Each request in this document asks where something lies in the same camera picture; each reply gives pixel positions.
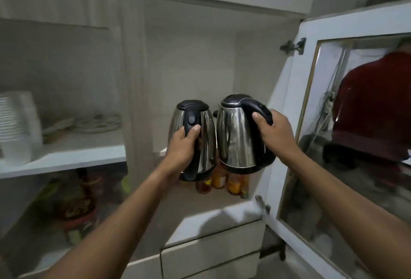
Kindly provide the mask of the person's right hand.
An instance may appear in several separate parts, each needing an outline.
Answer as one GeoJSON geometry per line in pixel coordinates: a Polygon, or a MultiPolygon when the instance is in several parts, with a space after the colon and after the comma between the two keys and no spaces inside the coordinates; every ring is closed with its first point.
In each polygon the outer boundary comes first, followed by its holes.
{"type": "Polygon", "coordinates": [[[266,147],[288,167],[301,163],[306,157],[295,141],[288,118],[276,110],[270,112],[273,124],[267,132],[260,132],[266,147]]]}

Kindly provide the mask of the person's left hand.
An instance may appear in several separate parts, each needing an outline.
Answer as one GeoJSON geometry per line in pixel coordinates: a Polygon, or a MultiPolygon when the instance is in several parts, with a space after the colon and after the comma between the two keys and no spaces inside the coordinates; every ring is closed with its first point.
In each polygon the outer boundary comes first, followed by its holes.
{"type": "Polygon", "coordinates": [[[167,152],[160,164],[160,170],[167,176],[177,176],[182,173],[194,156],[194,143],[185,143],[186,136],[184,127],[176,131],[168,146],[167,152]]]}

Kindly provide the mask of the steel kettle with handle switch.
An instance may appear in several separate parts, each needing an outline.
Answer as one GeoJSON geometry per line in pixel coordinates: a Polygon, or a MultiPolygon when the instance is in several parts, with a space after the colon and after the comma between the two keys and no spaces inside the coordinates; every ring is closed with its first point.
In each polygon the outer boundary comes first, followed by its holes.
{"type": "Polygon", "coordinates": [[[188,134],[195,125],[201,126],[201,132],[194,145],[193,158],[179,176],[183,182],[207,180],[217,165],[214,121],[208,104],[201,100],[184,100],[177,104],[169,126],[168,141],[181,127],[188,134]]]}

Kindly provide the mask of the steel kettle with black handle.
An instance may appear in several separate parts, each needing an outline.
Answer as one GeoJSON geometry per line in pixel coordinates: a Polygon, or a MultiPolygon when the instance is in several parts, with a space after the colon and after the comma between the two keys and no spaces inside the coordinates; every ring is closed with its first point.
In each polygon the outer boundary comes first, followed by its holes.
{"type": "Polygon", "coordinates": [[[229,173],[248,175],[271,165],[276,156],[265,146],[252,114],[260,114],[273,125],[266,105],[246,94],[225,97],[217,112],[219,160],[229,173]]]}

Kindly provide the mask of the person's right forearm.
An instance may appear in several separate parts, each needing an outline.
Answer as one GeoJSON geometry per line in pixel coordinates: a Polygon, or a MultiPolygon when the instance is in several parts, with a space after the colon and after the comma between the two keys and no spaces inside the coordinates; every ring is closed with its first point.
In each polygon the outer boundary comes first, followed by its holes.
{"type": "Polygon", "coordinates": [[[411,279],[411,226],[319,166],[298,147],[278,153],[378,279],[411,279]]]}

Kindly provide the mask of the person's left forearm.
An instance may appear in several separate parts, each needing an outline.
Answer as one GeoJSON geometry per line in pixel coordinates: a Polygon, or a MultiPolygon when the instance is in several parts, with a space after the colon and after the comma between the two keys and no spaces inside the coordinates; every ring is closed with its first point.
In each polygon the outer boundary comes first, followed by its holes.
{"type": "Polygon", "coordinates": [[[170,182],[185,167],[164,159],[109,218],[42,279],[120,279],[170,182]]]}

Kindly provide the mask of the orange sauce bottle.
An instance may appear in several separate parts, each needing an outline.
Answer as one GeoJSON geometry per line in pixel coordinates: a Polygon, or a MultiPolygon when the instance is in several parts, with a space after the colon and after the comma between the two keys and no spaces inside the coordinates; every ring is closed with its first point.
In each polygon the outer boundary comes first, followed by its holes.
{"type": "Polygon", "coordinates": [[[212,186],[215,189],[222,189],[226,185],[226,178],[228,172],[221,164],[216,165],[212,174],[212,186]]]}
{"type": "Polygon", "coordinates": [[[239,175],[235,173],[228,173],[226,179],[227,191],[242,199],[249,198],[249,175],[239,175]]]}

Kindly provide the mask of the dark red sauce bottle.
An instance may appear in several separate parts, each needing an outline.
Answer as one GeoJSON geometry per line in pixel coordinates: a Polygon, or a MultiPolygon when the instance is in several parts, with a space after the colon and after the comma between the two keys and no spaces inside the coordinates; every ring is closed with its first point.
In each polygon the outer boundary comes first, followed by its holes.
{"type": "Polygon", "coordinates": [[[196,191],[199,194],[208,194],[212,190],[212,178],[209,177],[205,180],[196,182],[196,191]]]}

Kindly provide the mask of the metal door hinge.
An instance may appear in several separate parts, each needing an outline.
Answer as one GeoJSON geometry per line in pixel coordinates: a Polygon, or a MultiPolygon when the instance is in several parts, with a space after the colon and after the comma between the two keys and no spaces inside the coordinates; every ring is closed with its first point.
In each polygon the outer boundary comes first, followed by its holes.
{"type": "Polygon", "coordinates": [[[292,40],[287,41],[285,44],[280,46],[280,51],[284,52],[286,55],[293,55],[297,52],[299,55],[303,55],[305,51],[305,44],[307,38],[301,38],[297,43],[293,43],[292,40]]]}
{"type": "Polygon", "coordinates": [[[255,195],[255,200],[258,206],[263,210],[266,215],[270,215],[271,206],[265,203],[263,197],[261,195],[255,195]]]}

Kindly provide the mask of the white wooden cabinet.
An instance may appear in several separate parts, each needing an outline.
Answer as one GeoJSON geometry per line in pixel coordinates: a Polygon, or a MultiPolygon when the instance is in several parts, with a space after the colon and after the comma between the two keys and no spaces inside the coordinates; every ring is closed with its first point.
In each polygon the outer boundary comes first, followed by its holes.
{"type": "Polygon", "coordinates": [[[232,93],[282,108],[286,54],[313,0],[143,0],[143,93],[137,98],[136,188],[164,157],[179,102],[211,112],[232,93]]]}

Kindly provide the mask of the white glass cabinet door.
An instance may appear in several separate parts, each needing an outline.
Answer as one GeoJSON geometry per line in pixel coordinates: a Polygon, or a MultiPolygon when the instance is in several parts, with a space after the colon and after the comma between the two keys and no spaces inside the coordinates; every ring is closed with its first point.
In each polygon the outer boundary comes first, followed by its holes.
{"type": "MultiPolygon", "coordinates": [[[[300,150],[411,226],[411,0],[304,20],[279,109],[300,150]]],[[[377,279],[281,162],[264,220],[303,264],[303,278],[377,279]]]]}

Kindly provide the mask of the white drawer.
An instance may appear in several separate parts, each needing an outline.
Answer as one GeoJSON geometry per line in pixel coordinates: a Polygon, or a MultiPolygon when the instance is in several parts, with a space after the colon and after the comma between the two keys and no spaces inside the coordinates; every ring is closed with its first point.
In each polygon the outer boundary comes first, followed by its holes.
{"type": "Polygon", "coordinates": [[[213,266],[260,250],[265,231],[262,220],[164,249],[163,279],[183,279],[213,266]]]}

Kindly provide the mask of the red jar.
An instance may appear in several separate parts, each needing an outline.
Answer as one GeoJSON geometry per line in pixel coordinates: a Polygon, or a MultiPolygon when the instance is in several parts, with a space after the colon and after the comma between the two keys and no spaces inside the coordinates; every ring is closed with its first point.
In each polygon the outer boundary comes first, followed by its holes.
{"type": "Polygon", "coordinates": [[[66,239],[83,240],[95,227],[97,201],[86,168],[77,168],[64,178],[59,189],[58,218],[66,239]]]}

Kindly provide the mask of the frosted glass cabinet door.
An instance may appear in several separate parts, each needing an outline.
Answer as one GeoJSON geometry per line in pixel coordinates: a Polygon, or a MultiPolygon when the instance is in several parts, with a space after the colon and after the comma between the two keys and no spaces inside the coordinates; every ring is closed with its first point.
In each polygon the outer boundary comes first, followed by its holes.
{"type": "Polygon", "coordinates": [[[42,135],[41,156],[24,166],[6,166],[0,153],[0,279],[42,278],[81,243],[58,218],[59,189],[75,169],[86,168],[97,201],[92,231],[136,188],[142,2],[0,0],[0,94],[31,92],[42,129],[96,111],[122,119],[113,131],[42,135]]]}

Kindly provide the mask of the stack of white cups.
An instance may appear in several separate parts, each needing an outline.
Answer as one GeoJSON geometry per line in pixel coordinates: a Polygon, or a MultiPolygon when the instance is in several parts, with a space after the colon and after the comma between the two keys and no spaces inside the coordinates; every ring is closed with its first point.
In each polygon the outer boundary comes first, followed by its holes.
{"type": "Polygon", "coordinates": [[[41,156],[42,125],[32,93],[0,94],[0,153],[6,166],[20,167],[41,156]]]}

